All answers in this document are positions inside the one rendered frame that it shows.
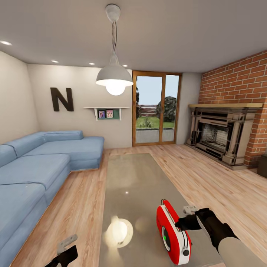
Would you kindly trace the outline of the radio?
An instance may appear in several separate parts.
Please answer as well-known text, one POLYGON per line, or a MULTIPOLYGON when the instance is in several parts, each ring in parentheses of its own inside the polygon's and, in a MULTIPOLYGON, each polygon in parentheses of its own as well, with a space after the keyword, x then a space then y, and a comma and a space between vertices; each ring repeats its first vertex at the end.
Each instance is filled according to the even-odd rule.
POLYGON ((192 242, 186 230, 175 227, 179 216, 167 200, 157 208, 156 223, 165 248, 172 262, 176 265, 189 262, 192 242))

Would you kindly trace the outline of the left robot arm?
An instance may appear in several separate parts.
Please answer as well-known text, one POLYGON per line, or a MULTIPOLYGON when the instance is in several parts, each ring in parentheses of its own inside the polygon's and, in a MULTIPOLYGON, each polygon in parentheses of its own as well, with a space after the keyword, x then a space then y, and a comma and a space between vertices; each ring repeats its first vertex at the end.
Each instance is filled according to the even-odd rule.
POLYGON ((43 267, 67 267, 72 261, 77 259, 78 252, 76 245, 69 248, 68 250, 65 248, 72 242, 76 241, 77 238, 78 235, 75 234, 61 241, 57 246, 57 257, 48 262, 43 267))

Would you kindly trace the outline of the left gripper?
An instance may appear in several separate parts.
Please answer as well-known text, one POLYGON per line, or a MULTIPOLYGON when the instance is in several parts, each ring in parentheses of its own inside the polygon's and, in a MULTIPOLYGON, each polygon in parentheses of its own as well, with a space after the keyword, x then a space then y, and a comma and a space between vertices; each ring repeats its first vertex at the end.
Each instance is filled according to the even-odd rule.
POLYGON ((65 267, 67 267, 72 261, 74 261, 78 257, 76 245, 69 248, 67 251, 61 253, 57 257, 63 257, 65 259, 65 267))

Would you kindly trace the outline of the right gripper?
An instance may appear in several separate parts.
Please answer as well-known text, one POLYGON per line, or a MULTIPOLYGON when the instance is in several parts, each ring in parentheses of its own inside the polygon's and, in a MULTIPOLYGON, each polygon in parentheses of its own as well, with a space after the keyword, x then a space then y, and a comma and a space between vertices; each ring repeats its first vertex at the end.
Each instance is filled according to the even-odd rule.
POLYGON ((184 218, 179 218, 178 222, 175 223, 175 227, 181 228, 181 230, 197 230, 191 221, 191 217, 192 215, 188 215, 184 218))

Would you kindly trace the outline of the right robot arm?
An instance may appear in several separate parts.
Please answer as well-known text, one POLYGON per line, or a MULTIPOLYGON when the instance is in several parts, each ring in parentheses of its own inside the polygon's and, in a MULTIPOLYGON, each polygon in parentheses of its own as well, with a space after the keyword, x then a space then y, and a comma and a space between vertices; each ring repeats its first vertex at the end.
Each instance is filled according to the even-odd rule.
POLYGON ((181 230, 202 229, 213 247, 219 252, 226 267, 267 267, 238 237, 227 223, 222 223, 209 208, 184 206, 184 218, 175 227, 181 230))

